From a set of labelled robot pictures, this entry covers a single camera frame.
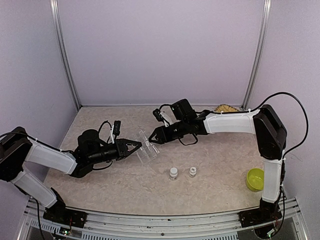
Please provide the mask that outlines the clear plastic pill organizer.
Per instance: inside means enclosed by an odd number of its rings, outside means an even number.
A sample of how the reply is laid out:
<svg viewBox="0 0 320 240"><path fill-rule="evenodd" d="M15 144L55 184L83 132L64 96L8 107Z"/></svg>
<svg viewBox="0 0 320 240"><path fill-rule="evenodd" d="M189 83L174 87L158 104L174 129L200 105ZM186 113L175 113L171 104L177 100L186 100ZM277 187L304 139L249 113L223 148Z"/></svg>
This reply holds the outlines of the clear plastic pill organizer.
<svg viewBox="0 0 320 240"><path fill-rule="evenodd" d="M160 153L157 147L152 142L149 142L145 131L140 130L132 136L134 141L141 142L142 144L142 146L135 151L135 154L143 165L153 161Z"/></svg>

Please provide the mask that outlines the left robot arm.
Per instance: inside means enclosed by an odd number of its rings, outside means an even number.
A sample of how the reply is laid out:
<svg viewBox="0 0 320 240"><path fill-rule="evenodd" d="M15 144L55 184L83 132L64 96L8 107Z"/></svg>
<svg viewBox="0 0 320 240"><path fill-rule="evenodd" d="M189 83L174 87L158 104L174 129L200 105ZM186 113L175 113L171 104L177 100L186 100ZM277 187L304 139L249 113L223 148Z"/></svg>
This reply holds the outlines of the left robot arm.
<svg viewBox="0 0 320 240"><path fill-rule="evenodd" d="M107 143L95 129L84 131L77 138L75 150L61 150L28 135L23 127L0 136L0 179L14 184L49 210L57 221L70 218L64 201L25 166L26 162L58 170L74 178L83 178L94 170L94 165L127 158L142 147L130 139L114 139Z"/></svg>

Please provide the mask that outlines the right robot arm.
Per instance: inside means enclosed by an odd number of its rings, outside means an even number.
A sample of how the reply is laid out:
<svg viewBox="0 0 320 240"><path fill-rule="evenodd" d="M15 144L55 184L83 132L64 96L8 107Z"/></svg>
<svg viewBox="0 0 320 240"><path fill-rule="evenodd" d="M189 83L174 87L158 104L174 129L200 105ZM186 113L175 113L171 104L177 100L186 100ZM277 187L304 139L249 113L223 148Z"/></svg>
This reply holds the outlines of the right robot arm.
<svg viewBox="0 0 320 240"><path fill-rule="evenodd" d="M152 114L162 123L149 135L148 141L164 145L181 141L185 136L214 134L241 134L255 137L256 148L263 160L264 182L256 218L266 222L275 212L279 203L284 181L285 150L287 130L277 113L269 104L254 110L216 112L209 109L196 111L187 99L168 104L175 121L159 107Z"/></svg>

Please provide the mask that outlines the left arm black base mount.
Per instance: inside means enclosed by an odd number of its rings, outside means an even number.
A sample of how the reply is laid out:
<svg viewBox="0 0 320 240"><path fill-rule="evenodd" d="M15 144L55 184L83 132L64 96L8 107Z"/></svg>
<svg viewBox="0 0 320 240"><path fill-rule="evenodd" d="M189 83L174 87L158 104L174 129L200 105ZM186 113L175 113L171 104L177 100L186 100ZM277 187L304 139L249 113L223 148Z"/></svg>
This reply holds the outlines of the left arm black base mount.
<svg viewBox="0 0 320 240"><path fill-rule="evenodd" d="M57 200L53 206L45 209L43 218L69 227L84 228L87 213L67 208L63 201Z"/></svg>

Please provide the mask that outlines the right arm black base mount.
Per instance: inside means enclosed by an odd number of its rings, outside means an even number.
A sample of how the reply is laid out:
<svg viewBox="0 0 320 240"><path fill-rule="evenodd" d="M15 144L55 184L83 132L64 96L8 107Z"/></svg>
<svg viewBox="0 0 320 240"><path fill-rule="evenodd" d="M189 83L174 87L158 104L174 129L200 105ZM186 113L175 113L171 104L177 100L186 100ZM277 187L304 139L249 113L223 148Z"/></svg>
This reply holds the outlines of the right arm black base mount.
<svg viewBox="0 0 320 240"><path fill-rule="evenodd" d="M260 225L282 218L279 200L274 203L260 199L259 207L243 210L238 213L242 228Z"/></svg>

